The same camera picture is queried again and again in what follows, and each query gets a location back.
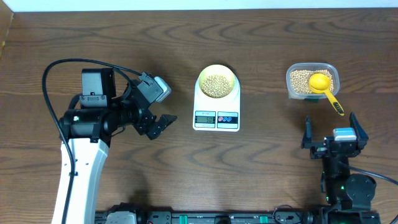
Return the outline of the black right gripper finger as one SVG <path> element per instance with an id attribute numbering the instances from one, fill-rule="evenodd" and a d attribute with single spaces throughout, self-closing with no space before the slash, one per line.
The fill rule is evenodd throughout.
<path id="1" fill-rule="evenodd" d="M 349 115 L 350 127 L 354 129 L 358 141 L 367 141 L 369 139 L 368 135 L 364 129 L 359 124 L 355 114 L 353 112 Z"/>
<path id="2" fill-rule="evenodd" d="M 303 142 L 312 142 L 312 123 L 309 116 L 305 118 L 305 131 L 303 134 Z"/>

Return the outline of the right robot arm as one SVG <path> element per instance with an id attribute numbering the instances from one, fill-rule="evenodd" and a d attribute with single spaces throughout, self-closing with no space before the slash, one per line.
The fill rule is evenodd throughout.
<path id="1" fill-rule="evenodd" d="M 321 159 L 323 172 L 321 191 L 327 205 L 315 205 L 304 213 L 303 223 L 380 223 L 380 216 L 371 210 L 376 193 L 376 181 L 366 174 L 352 174 L 349 159 L 364 149 L 368 135 L 354 113 L 349 116 L 350 127 L 336 128 L 332 136 L 313 140 L 312 122 L 305 119 L 301 148 L 310 151 L 311 159 Z"/>

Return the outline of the yellow measuring scoop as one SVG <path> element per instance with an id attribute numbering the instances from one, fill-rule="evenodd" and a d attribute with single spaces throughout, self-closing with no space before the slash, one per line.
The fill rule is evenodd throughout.
<path id="1" fill-rule="evenodd" d="M 326 95 L 335 111 L 340 116 L 344 116 L 345 112 L 343 110 L 343 107 L 335 98 L 335 96 L 331 93 L 330 86 L 331 80 L 322 73 L 314 73 L 308 81 L 308 87 L 312 93 Z"/>

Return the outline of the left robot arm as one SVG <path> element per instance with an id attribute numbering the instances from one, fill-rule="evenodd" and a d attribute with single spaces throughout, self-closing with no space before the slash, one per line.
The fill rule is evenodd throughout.
<path id="1" fill-rule="evenodd" d="M 150 140 L 177 118 L 150 112 L 171 88 L 160 77 L 142 73 L 116 95 L 113 68 L 82 71 L 82 93 L 75 96 L 60 118 L 62 171 L 52 223 L 94 223 L 98 187 L 111 138 L 133 126 Z"/>

